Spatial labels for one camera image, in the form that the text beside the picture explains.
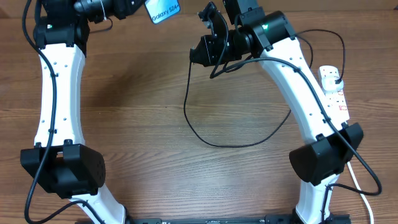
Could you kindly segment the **Samsung Galaxy smartphone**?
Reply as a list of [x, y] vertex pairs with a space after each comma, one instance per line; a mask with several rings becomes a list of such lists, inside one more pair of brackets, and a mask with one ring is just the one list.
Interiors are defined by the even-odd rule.
[[154, 24], [159, 24], [180, 12], [178, 0], [146, 0], [145, 7]]

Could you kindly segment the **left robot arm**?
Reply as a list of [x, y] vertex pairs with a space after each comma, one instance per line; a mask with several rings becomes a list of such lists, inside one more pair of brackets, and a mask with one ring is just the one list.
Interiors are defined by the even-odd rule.
[[36, 1], [35, 27], [28, 43], [42, 67], [40, 123], [31, 149], [20, 162], [33, 186], [78, 205], [90, 223], [132, 223], [126, 207], [107, 188], [101, 153], [85, 144], [81, 126], [81, 77], [89, 24], [125, 19], [140, 0]]

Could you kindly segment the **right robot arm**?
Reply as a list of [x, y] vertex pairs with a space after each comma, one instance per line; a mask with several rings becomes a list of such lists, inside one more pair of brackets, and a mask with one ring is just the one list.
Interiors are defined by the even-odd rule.
[[307, 65], [300, 42], [283, 12], [266, 14], [256, 1], [225, 1], [223, 16], [213, 2], [199, 12], [211, 30], [190, 51], [190, 62], [213, 67], [211, 78], [250, 62], [260, 63], [273, 79], [291, 112], [303, 146], [289, 154], [301, 180], [299, 200], [288, 215], [266, 215], [266, 223], [349, 223], [329, 205], [338, 178], [363, 139], [359, 124], [348, 124], [345, 112], [332, 103], [341, 92], [327, 91]]

